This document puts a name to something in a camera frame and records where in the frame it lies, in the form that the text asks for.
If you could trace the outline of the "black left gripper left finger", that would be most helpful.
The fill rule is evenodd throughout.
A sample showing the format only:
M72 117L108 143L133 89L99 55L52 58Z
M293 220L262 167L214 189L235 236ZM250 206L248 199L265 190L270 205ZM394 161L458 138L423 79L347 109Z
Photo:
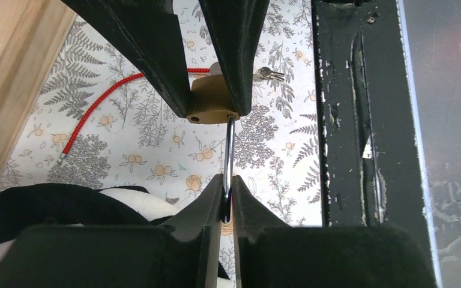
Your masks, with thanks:
M224 176L170 220L35 226L0 263L0 287L215 287Z

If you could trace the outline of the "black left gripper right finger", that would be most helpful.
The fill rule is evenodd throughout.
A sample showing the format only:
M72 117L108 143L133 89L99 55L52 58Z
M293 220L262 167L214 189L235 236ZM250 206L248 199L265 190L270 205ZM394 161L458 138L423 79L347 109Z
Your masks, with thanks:
M238 287L435 287L418 245L391 227L291 227L232 181Z

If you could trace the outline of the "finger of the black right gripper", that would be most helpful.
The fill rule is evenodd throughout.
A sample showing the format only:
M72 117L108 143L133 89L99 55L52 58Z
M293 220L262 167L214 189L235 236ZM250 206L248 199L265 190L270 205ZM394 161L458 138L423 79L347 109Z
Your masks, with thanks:
M176 116L191 98L178 16L172 1L64 0L128 59Z
M269 3L199 1L230 99L240 116L252 109L253 64Z

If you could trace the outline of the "small silver keys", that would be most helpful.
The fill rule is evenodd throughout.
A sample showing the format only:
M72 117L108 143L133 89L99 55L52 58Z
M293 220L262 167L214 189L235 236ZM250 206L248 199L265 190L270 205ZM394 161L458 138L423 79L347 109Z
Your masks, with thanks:
M253 75L253 80L278 80L280 82L284 82L285 74L273 71L269 67L261 67Z

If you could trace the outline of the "brass padlock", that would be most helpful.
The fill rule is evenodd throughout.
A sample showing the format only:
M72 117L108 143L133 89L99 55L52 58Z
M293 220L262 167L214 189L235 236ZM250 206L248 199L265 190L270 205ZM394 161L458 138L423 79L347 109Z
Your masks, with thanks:
M193 81L191 92L194 100L189 105L187 115L191 123L226 124L221 220L223 223L228 223L231 220L235 124L238 114L218 62L209 67L208 76Z

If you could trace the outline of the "red cable lock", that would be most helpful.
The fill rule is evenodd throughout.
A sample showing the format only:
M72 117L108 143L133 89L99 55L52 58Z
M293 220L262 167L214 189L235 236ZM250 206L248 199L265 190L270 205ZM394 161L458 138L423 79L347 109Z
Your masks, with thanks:
M92 104L91 106L86 110L86 112L83 114L81 120L77 123L75 126L65 148L62 150L59 158L57 159L56 163L58 165L61 165L63 160L66 158L68 153L70 152L78 134L80 133L81 129L87 122L88 118L91 116L93 111L99 107L99 105L115 90L118 88L124 86L125 84L134 81L136 79L144 78L144 75L142 73L136 73L132 74L131 76L127 76L119 81L117 81L115 84L113 84L110 88L108 88L106 91L104 91Z

